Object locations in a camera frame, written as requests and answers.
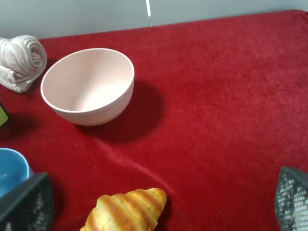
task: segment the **white wall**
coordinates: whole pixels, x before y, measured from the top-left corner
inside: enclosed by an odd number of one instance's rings
[[[298,9],[308,0],[151,0],[154,26],[226,16]]]
[[[152,24],[163,25],[288,9],[308,0],[150,0]],[[0,0],[0,37],[39,39],[149,26],[146,0]]]
[[[145,0],[0,0],[0,37],[37,38],[149,26]]]

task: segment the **bowl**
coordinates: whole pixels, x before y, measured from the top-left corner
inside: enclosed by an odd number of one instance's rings
[[[0,148],[0,197],[33,174],[26,158],[16,150]]]
[[[126,108],[134,74],[131,60],[124,54],[105,48],[86,49],[51,66],[40,90],[44,101],[67,121],[99,125]]]

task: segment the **twisted white object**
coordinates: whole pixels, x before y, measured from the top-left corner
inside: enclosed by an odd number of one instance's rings
[[[35,37],[0,38],[0,84],[3,86],[19,93],[27,91],[42,74],[46,63],[45,49]]]

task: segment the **blue cup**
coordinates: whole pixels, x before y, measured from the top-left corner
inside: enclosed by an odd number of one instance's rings
[[[33,172],[21,153],[0,148],[0,198],[32,175]]]

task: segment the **green object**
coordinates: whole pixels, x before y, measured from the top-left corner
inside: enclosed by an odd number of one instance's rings
[[[9,121],[8,113],[3,105],[0,103],[0,128],[3,127]]]

